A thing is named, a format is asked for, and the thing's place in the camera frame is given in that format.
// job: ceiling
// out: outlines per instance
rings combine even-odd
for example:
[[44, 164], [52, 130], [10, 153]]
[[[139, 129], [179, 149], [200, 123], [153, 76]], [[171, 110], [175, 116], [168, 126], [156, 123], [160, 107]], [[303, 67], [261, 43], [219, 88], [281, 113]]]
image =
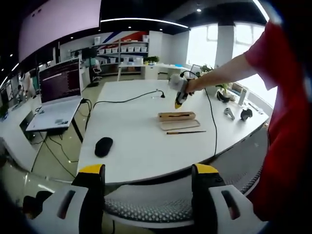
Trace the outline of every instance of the ceiling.
[[[37, 9], [47, 0], [8, 1], [0, 9], [2, 22], [0, 35], [0, 83], [10, 74], [11, 69], [18, 63], [18, 39], [22, 19]], [[101, 4], [101, 20], [115, 18], [150, 18], [180, 23], [189, 27], [218, 22], [224, 25], [233, 21], [247, 21], [265, 24], [266, 21], [251, 0], [103, 0]], [[121, 20], [103, 22], [101, 32], [127, 30], [156, 30], [163, 29], [164, 33], [177, 34], [186, 28], [166, 23]], [[98, 34], [98, 28], [77, 32], [59, 39], [66, 43], [81, 37]]]

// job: floor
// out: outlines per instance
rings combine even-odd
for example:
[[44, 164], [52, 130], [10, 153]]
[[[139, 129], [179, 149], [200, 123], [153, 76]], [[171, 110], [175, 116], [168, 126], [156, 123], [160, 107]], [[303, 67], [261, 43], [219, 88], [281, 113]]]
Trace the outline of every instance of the floor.
[[[165, 79], [166, 75], [160, 74], [159, 78]], [[121, 77], [121, 80], [132, 79], [141, 79], [141, 76], [128, 75]], [[99, 82], [99, 86], [86, 88], [82, 92], [82, 95], [84, 98], [89, 99], [92, 103], [95, 103], [105, 82], [116, 80], [116, 76], [105, 77]], [[75, 120], [82, 136], [84, 136], [85, 132], [84, 128], [87, 115], [88, 106], [86, 104], [81, 105], [75, 115]], [[52, 136], [51, 139], [62, 145], [63, 151], [70, 161], [78, 160], [81, 142], [78, 139], [72, 125], [62, 135], [62, 139], [59, 136]], [[73, 176], [71, 174], [76, 174], [77, 162], [69, 162], [62, 152], [61, 146], [53, 142], [51, 139], [46, 138], [46, 144], [42, 145], [37, 155], [32, 173], [21, 172], [9, 163], [6, 163], [2, 168], [0, 168], [0, 179], [12, 201], [19, 207], [22, 206], [23, 198], [26, 195], [36, 196], [38, 191], [54, 192], [62, 186], [70, 184], [73, 180]], [[63, 169], [63, 167], [58, 163], [51, 151], [48, 149], [47, 145], [55, 157], [57, 157], [57, 159], [69, 172]], [[112, 221], [105, 215], [103, 216], [102, 229], [104, 234], [112, 232]], [[152, 232], [146, 229], [116, 223], [116, 234], [118, 233], [148, 234]]]

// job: bright window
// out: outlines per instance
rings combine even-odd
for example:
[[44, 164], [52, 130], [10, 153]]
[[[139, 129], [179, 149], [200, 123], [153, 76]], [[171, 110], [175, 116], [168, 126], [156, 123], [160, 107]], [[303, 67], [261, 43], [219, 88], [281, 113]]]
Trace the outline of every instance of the bright window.
[[192, 28], [187, 52], [187, 64], [215, 67], [218, 25], [210, 24]]
[[[236, 23], [233, 58], [246, 52], [259, 39], [263, 32], [264, 26]], [[240, 80], [238, 83], [246, 86], [252, 92], [265, 100], [268, 104], [274, 107], [277, 87], [268, 91], [264, 85], [263, 80], [258, 74]]]

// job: black mouse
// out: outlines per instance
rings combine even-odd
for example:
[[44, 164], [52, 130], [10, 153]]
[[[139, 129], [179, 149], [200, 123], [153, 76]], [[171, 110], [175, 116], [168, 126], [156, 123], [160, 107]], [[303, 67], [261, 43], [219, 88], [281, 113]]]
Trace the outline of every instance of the black mouse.
[[98, 157], [107, 156], [112, 145], [113, 139], [110, 137], [103, 137], [96, 143], [96, 149], [94, 150], [95, 155]]

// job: ceiling light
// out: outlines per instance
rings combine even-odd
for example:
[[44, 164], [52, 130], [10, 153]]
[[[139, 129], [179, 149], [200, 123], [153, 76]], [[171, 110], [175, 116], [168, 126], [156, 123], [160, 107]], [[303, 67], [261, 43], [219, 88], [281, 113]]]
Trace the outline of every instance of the ceiling light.
[[265, 20], [268, 22], [269, 21], [269, 15], [267, 12], [264, 10], [263, 6], [258, 0], [253, 0], [254, 4], [258, 7], [259, 11], [262, 13], [263, 17]]
[[17, 63], [17, 64], [12, 68], [12, 71], [14, 71], [14, 69], [17, 68], [18, 65], [19, 65], [19, 63]]
[[8, 77], [4, 78], [4, 80], [2, 81], [0, 88], [3, 86], [3, 84], [6, 82], [6, 80], [8, 79]]
[[55, 192], [54, 190], [52, 190], [52, 189], [50, 189], [50, 188], [48, 188], [48, 187], [46, 187], [46, 186], [44, 186], [42, 184], [38, 184], [38, 187], [41, 188], [41, 189], [45, 189], [46, 191], [49, 191], [51, 193]]
[[168, 24], [173, 24], [176, 26], [180, 26], [183, 28], [189, 28], [188, 26], [178, 24], [178, 23], [173, 23], [165, 20], [159, 20], [159, 19], [147, 19], [147, 18], [116, 18], [116, 19], [103, 19], [101, 20], [101, 23], [103, 22], [109, 22], [109, 21], [116, 21], [116, 20], [148, 20], [148, 21], [155, 21], [155, 22], [161, 22], [161, 23], [168, 23]]

